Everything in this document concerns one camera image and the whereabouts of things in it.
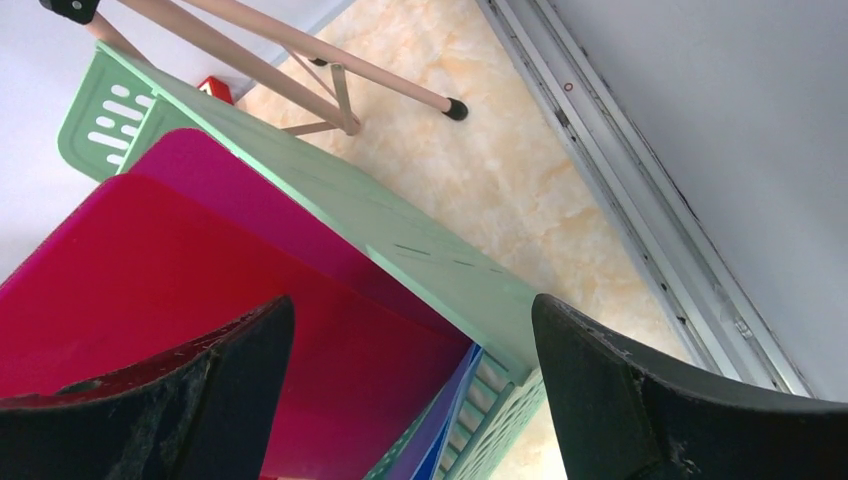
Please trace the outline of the red plastic folder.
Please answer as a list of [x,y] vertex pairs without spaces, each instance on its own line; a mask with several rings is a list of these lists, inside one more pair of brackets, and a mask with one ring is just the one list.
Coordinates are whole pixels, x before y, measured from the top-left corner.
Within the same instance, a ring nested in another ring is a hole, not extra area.
[[256,479],[383,479],[472,342],[198,130],[101,183],[2,283],[1,402],[281,296],[294,340]]

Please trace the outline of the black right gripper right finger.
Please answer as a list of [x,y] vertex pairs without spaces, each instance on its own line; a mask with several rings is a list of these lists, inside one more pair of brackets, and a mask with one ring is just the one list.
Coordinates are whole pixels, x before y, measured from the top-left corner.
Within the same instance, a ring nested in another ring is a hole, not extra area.
[[549,295],[532,324],[571,479],[843,479],[847,407],[735,381]]

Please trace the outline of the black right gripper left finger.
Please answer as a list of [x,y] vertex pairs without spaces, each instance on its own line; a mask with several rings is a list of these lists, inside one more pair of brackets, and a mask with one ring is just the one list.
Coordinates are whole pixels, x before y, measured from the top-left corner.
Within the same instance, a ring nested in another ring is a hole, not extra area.
[[294,340],[278,297],[51,395],[1,402],[5,479],[256,479]]

